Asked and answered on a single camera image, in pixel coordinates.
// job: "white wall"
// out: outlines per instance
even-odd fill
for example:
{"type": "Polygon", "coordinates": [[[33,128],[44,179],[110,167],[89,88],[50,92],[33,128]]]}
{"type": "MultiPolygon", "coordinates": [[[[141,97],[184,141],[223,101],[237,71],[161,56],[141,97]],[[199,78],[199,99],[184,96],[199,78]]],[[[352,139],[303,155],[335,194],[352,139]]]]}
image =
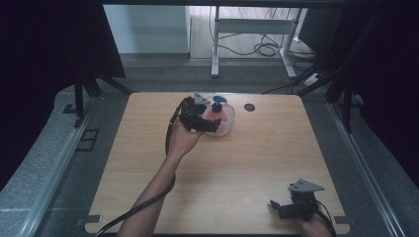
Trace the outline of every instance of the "white wall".
{"type": "Polygon", "coordinates": [[[104,5],[119,53],[189,52],[188,6],[104,5]]]}

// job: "plastic container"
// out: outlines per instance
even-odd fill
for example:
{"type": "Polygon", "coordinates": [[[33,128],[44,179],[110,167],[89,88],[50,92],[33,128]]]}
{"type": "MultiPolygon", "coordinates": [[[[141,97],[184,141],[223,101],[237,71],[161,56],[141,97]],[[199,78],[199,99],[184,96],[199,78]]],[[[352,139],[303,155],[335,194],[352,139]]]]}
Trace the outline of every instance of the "plastic container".
{"type": "Polygon", "coordinates": [[[207,132],[210,136],[224,136],[231,132],[234,124],[235,110],[229,105],[227,101],[221,96],[214,96],[212,98],[214,103],[209,105],[203,113],[203,118],[208,120],[221,119],[216,132],[207,132]]]}

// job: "human arm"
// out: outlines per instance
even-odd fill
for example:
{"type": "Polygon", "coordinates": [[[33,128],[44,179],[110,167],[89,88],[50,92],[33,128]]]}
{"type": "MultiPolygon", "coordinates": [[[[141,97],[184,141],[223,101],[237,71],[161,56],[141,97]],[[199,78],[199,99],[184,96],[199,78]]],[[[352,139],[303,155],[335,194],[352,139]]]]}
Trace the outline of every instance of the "human arm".
{"type": "Polygon", "coordinates": [[[308,221],[300,218],[293,221],[301,228],[305,237],[332,237],[326,222],[317,214],[314,214],[308,221]]]}
{"type": "MultiPolygon", "coordinates": [[[[202,132],[187,131],[178,118],[175,120],[172,127],[167,156],[160,166],[160,169],[148,183],[147,187],[133,206],[137,206],[144,201],[157,196],[170,185],[182,158],[195,147],[202,134],[202,132]]],[[[157,224],[163,202],[164,197],[126,219],[120,228],[118,236],[151,236],[157,224]]]]}

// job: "black curtain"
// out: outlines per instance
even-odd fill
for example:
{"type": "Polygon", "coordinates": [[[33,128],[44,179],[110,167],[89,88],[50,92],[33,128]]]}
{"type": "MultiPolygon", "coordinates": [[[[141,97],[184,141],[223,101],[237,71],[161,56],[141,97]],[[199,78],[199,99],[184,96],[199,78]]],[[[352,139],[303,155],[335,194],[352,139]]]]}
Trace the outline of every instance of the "black curtain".
{"type": "Polygon", "coordinates": [[[419,184],[419,17],[411,1],[391,1],[357,58],[361,115],[419,184]]]}
{"type": "Polygon", "coordinates": [[[45,126],[59,91],[76,77],[125,73],[102,5],[2,1],[0,29],[3,189],[45,126]]]}

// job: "table surface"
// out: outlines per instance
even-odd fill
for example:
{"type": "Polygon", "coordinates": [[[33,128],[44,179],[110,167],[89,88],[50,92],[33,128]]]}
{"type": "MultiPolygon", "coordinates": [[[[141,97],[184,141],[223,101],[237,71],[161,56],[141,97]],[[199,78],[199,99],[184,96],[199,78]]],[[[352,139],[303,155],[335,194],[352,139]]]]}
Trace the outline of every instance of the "table surface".
{"type": "MultiPolygon", "coordinates": [[[[345,216],[300,97],[219,95],[235,108],[233,129],[223,137],[203,135],[184,157],[155,233],[300,233],[269,206],[270,199],[281,205],[293,203],[288,186],[298,179],[325,188],[315,195],[333,221],[345,216]],[[255,111],[247,112],[245,104],[253,104],[255,111]]],[[[193,93],[130,96],[89,213],[103,219],[87,223],[88,232],[96,233],[131,208],[160,167],[169,118],[187,96],[193,93]]],[[[350,229],[348,224],[334,226],[340,234],[350,229]]]]}

